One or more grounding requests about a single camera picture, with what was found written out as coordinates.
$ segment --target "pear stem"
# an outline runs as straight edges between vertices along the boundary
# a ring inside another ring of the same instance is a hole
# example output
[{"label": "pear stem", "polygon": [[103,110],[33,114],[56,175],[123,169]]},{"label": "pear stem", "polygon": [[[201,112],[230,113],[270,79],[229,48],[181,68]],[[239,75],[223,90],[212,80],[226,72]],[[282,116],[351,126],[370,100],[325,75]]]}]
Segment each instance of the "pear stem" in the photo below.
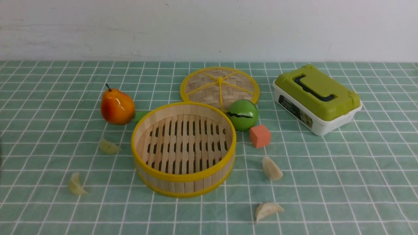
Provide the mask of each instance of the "pear stem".
[{"label": "pear stem", "polygon": [[109,85],[106,83],[107,88],[109,89],[109,91],[111,92],[112,89],[110,89]]}]

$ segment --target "white plastic container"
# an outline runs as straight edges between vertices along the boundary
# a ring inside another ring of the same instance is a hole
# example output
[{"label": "white plastic container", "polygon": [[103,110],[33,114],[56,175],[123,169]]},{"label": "white plastic container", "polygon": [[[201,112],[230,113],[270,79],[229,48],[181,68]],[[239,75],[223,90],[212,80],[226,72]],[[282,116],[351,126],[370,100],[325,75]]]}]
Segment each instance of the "white plastic container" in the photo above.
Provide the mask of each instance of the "white plastic container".
[{"label": "white plastic container", "polygon": [[323,136],[349,122],[353,119],[354,115],[362,109],[363,104],[360,102],[360,106],[349,113],[339,116],[331,121],[324,121],[314,115],[296,99],[288,95],[285,91],[279,88],[274,82],[274,100],[285,110],[287,110],[292,116],[304,124],[315,135]]}]

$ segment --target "yellow rim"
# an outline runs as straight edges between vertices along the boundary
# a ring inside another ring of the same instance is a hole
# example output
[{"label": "yellow rim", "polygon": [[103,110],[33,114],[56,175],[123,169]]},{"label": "yellow rim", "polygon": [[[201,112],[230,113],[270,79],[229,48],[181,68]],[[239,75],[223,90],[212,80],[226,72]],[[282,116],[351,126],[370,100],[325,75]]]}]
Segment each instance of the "yellow rim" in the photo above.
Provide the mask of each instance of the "yellow rim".
[{"label": "yellow rim", "polygon": [[[175,174],[168,174],[165,172],[161,172],[158,170],[155,170],[153,168],[151,168],[150,166],[148,166],[141,158],[141,156],[137,153],[136,151],[136,143],[134,142],[135,140],[135,133],[137,132],[138,128],[142,125],[142,123],[144,122],[144,120],[146,120],[147,118],[149,118],[152,114],[154,114],[155,112],[158,112],[159,110],[165,109],[165,108],[169,108],[169,107],[174,107],[177,105],[198,105],[198,106],[203,106],[209,109],[214,110],[215,112],[218,112],[220,115],[222,115],[225,120],[228,122],[230,128],[233,130],[232,133],[232,143],[231,143],[231,147],[228,150],[227,154],[222,158],[222,160],[220,160],[217,164],[215,164],[214,166],[200,171],[200,172],[196,172],[196,173],[191,173],[191,174],[185,174],[185,175],[175,175]],[[195,181],[195,180],[200,180],[203,178],[206,178],[208,176],[213,175],[214,173],[218,172],[220,169],[222,169],[227,163],[228,161],[232,158],[232,156],[235,153],[235,146],[237,144],[237,135],[234,131],[234,126],[232,125],[231,120],[229,120],[229,118],[222,113],[220,110],[218,110],[217,108],[214,108],[213,106],[210,105],[206,105],[206,104],[202,104],[202,103],[198,103],[198,102],[177,102],[177,103],[173,103],[173,104],[168,104],[168,105],[164,105],[161,106],[149,113],[147,113],[139,122],[138,124],[135,126],[135,129],[133,130],[133,134],[131,137],[131,150],[132,153],[135,157],[135,160],[138,162],[138,164],[140,165],[140,167],[142,169],[144,169],[144,171],[149,174],[152,175],[155,178],[158,179],[162,179],[162,180],[167,180],[167,181],[171,181],[171,182],[188,182],[188,181]]]},{"label": "yellow rim", "polygon": [[139,174],[139,171],[136,167],[135,167],[135,171],[136,171],[137,175],[139,176],[139,178],[142,180],[142,182],[144,182],[144,184],[148,188],[150,188],[151,190],[153,190],[154,192],[156,192],[158,194],[161,194],[161,195],[167,196],[167,197],[174,197],[174,198],[190,198],[190,197],[197,197],[197,196],[200,196],[200,195],[203,195],[203,194],[207,194],[207,193],[215,190],[217,187],[219,187],[223,182],[225,182],[225,180],[231,174],[234,162],[232,163],[231,168],[228,170],[227,174],[222,179],[220,179],[216,184],[210,186],[207,189],[203,189],[203,190],[200,190],[200,191],[197,191],[197,192],[192,192],[192,193],[172,193],[172,192],[166,192],[166,191],[163,191],[161,189],[155,188],[154,186],[150,185],[148,183],[148,181],[146,181],[141,176],[141,174]]},{"label": "yellow rim", "polygon": [[[233,73],[231,73],[231,74],[229,74],[229,75],[227,75],[225,78],[223,78],[223,80],[221,80],[221,81],[218,81],[218,79],[217,78],[215,78],[215,77],[213,77],[212,75],[210,75],[210,74],[207,74],[207,73],[205,73],[205,71],[206,70],[211,70],[211,69],[225,69],[225,70],[230,70],[230,71],[233,71]],[[214,82],[211,82],[211,83],[209,83],[209,84],[206,84],[206,85],[203,85],[203,86],[201,86],[201,87],[199,87],[199,88],[196,88],[195,90],[193,90],[193,91],[191,91],[191,92],[189,92],[189,93],[186,93],[186,85],[187,85],[187,83],[189,82],[189,80],[192,78],[192,77],[194,77],[196,74],[203,74],[203,75],[206,75],[206,76],[208,76],[208,77],[210,77],[210,78],[212,78],[213,80],[214,80]],[[225,80],[228,78],[228,77],[230,77],[230,76],[232,76],[233,74],[240,74],[240,75],[242,75],[242,76],[244,76],[244,77],[246,77],[250,82],[251,82],[251,84],[252,84],[252,86],[254,87],[254,92],[251,92],[251,91],[249,91],[249,90],[247,90],[247,89],[244,89],[244,88],[242,88],[242,87],[237,87],[237,86],[235,86],[235,85],[233,85],[233,84],[230,84],[230,83],[228,83],[228,82],[225,82]],[[197,92],[197,91],[199,91],[199,90],[201,90],[201,89],[203,89],[203,88],[205,88],[205,87],[208,87],[208,86],[211,86],[211,85],[214,85],[214,84],[218,84],[219,85],[219,100],[220,100],[220,106],[221,106],[221,111],[222,112],[224,112],[224,110],[223,110],[223,99],[222,99],[222,85],[224,84],[224,85],[227,85],[227,86],[231,86],[231,87],[234,87],[234,88],[236,88],[236,89],[239,89],[239,90],[242,90],[242,91],[245,91],[245,92],[247,92],[247,93],[250,93],[250,94],[252,94],[252,98],[251,98],[251,102],[253,103],[253,104],[257,104],[258,103],[258,98],[260,97],[260,88],[258,87],[258,84],[257,84],[257,82],[250,76],[250,75],[248,75],[248,74],[246,74],[246,73],[244,73],[243,71],[240,71],[240,70],[237,70],[237,69],[233,69],[233,68],[229,68],[229,67],[208,67],[208,68],[204,68],[204,69],[199,69],[199,70],[196,70],[196,71],[194,71],[194,72],[192,72],[191,74],[189,74],[184,80],[183,80],[183,82],[181,83],[181,86],[180,86],[180,96],[181,96],[181,99],[184,101],[184,102],[192,102],[190,99],[189,99],[189,95],[190,94],[192,94],[192,93],[194,93],[194,92]]]}]

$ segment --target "bamboo steamer lid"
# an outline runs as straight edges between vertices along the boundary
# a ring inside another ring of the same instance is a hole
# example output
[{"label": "bamboo steamer lid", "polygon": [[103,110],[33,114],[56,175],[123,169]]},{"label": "bamboo steamer lid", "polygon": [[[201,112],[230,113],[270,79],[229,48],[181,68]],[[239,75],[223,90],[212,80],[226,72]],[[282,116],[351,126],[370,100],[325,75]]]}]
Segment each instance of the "bamboo steamer lid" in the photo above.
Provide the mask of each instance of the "bamboo steamer lid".
[{"label": "bamboo steamer lid", "polygon": [[189,74],[180,86],[185,102],[199,102],[227,112],[236,100],[257,104],[260,89],[248,74],[228,67],[209,67]]}]

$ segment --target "white wall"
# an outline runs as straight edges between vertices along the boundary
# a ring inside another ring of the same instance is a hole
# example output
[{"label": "white wall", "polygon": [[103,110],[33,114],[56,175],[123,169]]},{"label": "white wall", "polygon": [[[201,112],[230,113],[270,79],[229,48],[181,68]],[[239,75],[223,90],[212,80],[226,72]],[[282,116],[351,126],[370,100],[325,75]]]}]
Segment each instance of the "white wall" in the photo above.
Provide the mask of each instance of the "white wall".
[{"label": "white wall", "polygon": [[418,0],[0,0],[0,60],[418,61]]}]

